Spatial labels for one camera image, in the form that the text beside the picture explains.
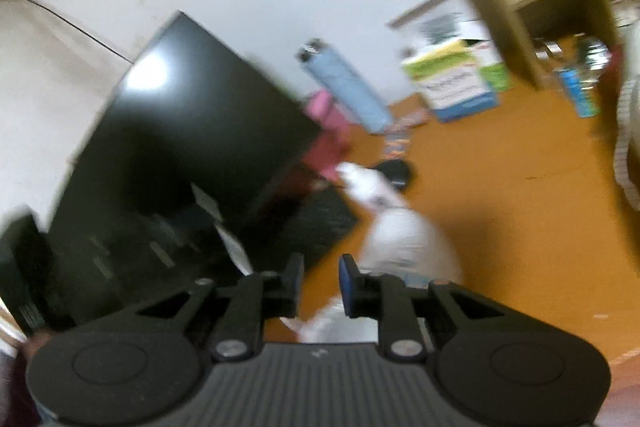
pink object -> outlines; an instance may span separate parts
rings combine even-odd
[[[338,181],[335,168],[349,150],[351,123],[324,89],[316,92],[307,102],[305,113],[322,127],[322,133],[303,162],[327,180]]]

bottle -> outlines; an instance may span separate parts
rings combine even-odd
[[[374,214],[388,208],[409,206],[382,172],[350,162],[340,163],[336,171],[345,182],[349,197]]]
[[[369,134],[383,134],[394,123],[391,112],[376,92],[330,45],[313,39],[302,46],[298,59]]]

blue cylindrical object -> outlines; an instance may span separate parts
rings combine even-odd
[[[371,134],[382,134],[394,118],[369,85],[328,44],[314,39],[300,49],[298,58],[320,84],[353,113]]]

white strap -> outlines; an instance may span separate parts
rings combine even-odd
[[[616,149],[613,153],[613,172],[616,183],[620,185],[625,193],[626,201],[634,210],[640,210],[640,193],[629,177],[627,166],[629,144],[631,142],[631,106],[638,75],[630,76],[620,89],[618,97],[618,110],[616,117],[618,120],[618,139]]]

screw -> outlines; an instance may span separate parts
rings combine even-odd
[[[249,348],[243,341],[236,341],[235,339],[222,341],[216,346],[216,351],[226,359],[244,355],[248,350]]]
[[[422,344],[405,339],[391,344],[391,352],[398,357],[415,357],[422,351]]]

